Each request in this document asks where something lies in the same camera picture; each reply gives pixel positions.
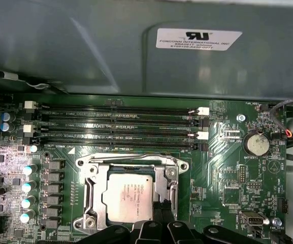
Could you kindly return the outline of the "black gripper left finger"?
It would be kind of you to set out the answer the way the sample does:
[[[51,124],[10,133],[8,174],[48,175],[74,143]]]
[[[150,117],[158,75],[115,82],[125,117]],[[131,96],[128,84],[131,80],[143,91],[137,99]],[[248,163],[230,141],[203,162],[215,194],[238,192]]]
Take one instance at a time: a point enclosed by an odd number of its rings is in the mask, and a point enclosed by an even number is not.
[[[164,205],[164,202],[153,202],[154,219],[136,222],[132,230],[122,225],[112,225],[78,243],[161,243]]]

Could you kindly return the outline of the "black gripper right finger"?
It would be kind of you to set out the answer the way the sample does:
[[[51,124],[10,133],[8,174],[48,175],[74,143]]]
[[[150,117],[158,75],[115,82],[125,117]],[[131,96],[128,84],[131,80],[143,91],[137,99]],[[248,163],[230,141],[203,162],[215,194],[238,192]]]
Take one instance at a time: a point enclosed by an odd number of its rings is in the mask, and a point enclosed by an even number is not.
[[[162,202],[162,219],[168,243],[257,243],[256,240],[217,225],[198,232],[189,222],[174,218],[170,200]]]

